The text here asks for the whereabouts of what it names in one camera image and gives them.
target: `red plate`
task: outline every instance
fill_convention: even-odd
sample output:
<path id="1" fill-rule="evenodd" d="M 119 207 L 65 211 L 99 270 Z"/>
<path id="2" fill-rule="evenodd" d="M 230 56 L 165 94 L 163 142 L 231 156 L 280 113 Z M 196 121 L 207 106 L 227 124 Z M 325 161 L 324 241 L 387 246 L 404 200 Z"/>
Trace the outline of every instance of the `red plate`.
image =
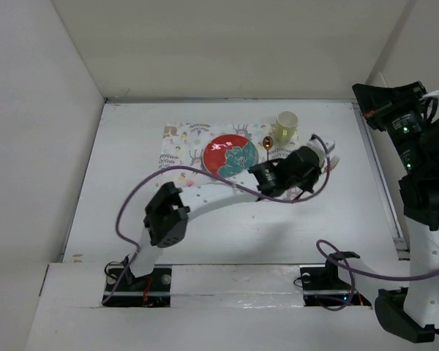
<path id="1" fill-rule="evenodd" d="M 214 138 L 203 152 L 203 166 L 216 176 L 228 178 L 247 170 L 258 161 L 254 144 L 241 135 Z"/>

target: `flower design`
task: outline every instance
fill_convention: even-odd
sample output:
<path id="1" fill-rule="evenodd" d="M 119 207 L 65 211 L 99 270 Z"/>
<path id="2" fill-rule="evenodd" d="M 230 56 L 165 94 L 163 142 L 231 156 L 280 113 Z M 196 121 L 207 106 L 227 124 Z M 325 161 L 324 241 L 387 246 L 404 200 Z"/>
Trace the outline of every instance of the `flower design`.
<path id="1" fill-rule="evenodd" d="M 218 169 L 218 175 L 228 178 L 251 168 L 258 160 L 257 149 L 251 142 L 243 148 L 234 146 L 225 152 L 225 165 Z"/>

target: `wall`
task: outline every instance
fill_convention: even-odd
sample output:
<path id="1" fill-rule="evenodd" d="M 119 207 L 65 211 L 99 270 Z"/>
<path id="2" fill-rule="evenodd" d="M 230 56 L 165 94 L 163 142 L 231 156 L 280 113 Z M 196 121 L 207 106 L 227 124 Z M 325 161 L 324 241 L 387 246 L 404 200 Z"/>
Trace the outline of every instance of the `wall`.
<path id="1" fill-rule="evenodd" d="M 23 350 L 103 99 L 48 0 L 0 0 L 0 351 Z"/>
<path id="2" fill-rule="evenodd" d="M 410 10 L 404 22 L 396 27 L 387 42 L 368 83 L 401 86 L 420 80 L 428 91 L 439 89 L 439 0 L 410 1 L 408 7 Z M 372 131 L 372 138 L 400 226 L 406 234 L 398 187 L 398 180 L 405 175 L 405 169 L 387 133 Z"/>
<path id="3" fill-rule="evenodd" d="M 353 98 L 407 0 L 52 0 L 106 97 Z"/>

